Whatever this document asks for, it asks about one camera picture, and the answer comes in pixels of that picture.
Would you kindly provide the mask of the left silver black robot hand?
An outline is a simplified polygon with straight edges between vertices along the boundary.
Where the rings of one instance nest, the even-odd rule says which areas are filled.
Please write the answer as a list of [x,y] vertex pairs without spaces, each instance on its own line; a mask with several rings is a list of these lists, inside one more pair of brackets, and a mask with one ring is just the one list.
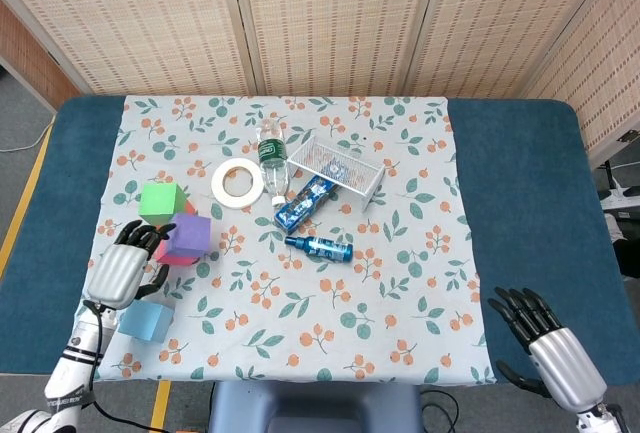
[[159,228],[143,225],[141,220],[127,223],[100,258],[88,280],[83,300],[112,310],[124,310],[134,300],[158,292],[168,277],[169,266],[161,266],[147,284],[142,284],[144,268],[175,228],[175,223]]

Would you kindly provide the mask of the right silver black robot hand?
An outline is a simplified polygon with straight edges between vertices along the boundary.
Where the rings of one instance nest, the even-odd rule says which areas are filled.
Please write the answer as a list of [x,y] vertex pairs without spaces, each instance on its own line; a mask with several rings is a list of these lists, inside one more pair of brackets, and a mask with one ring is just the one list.
[[547,302],[525,288],[497,287],[488,300],[528,356],[539,377],[526,378],[505,361],[498,371],[517,388],[551,398],[562,409],[585,414],[603,402],[607,385],[574,333],[563,326]]

